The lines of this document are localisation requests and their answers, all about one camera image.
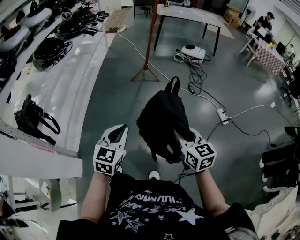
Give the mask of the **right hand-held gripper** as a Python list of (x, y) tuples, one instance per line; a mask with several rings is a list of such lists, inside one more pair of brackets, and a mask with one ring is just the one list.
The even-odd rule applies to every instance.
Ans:
[(176, 130), (174, 134), (183, 153), (182, 163), (185, 170), (193, 170), (196, 173), (203, 172), (212, 167), (217, 157), (217, 152), (211, 142), (202, 138), (201, 134), (190, 127), (194, 134), (194, 140), (186, 141)]

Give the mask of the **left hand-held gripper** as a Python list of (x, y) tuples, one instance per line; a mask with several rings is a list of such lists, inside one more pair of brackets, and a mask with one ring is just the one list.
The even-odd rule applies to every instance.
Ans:
[(128, 130), (126, 124), (119, 124), (104, 131), (94, 148), (94, 171), (109, 176), (118, 171), (126, 155)]

